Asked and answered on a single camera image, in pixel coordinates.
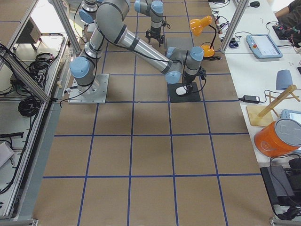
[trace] grid floor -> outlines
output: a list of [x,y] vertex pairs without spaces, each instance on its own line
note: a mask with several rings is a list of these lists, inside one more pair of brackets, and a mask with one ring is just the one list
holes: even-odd
[[[207,28],[200,37],[189,31],[190,19],[211,15],[207,2],[164,1],[164,10],[166,39],[211,41]],[[125,23],[146,41],[150,18],[132,6]],[[98,65],[110,73],[107,103],[63,104],[34,211],[40,225],[269,225],[225,58],[203,61],[207,84],[197,103],[170,103],[164,76],[128,51],[107,45]]]

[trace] computer mouse on desk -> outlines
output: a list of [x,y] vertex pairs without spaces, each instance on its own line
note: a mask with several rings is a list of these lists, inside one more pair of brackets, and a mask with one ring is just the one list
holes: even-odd
[[251,6],[251,7],[254,7],[254,8],[257,8],[257,7],[260,6],[260,2],[259,2],[259,1],[252,1],[252,2],[250,3],[250,6]]

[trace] power adapter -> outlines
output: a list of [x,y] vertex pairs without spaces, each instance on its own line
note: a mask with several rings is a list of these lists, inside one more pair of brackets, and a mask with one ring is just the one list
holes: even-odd
[[244,95],[242,98],[238,98],[238,99],[246,103],[252,103],[252,104],[260,103],[260,98],[256,96]]

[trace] lamp shade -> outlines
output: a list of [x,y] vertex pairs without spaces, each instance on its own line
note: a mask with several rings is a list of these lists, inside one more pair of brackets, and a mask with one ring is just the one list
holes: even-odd
[[189,21],[190,29],[195,36],[199,36],[203,29],[211,24],[212,17],[206,16],[203,19],[192,19]]

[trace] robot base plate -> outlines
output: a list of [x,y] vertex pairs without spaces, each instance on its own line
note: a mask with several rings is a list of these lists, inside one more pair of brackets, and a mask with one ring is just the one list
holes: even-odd
[[[73,98],[68,100],[69,104],[105,104],[105,100],[107,98],[107,90],[108,90],[108,83],[109,83],[109,74],[97,74],[95,79],[99,81],[100,87],[97,91],[89,96],[80,95],[78,89],[72,89],[69,95],[69,98]],[[74,80],[73,86],[77,86],[77,82]]]

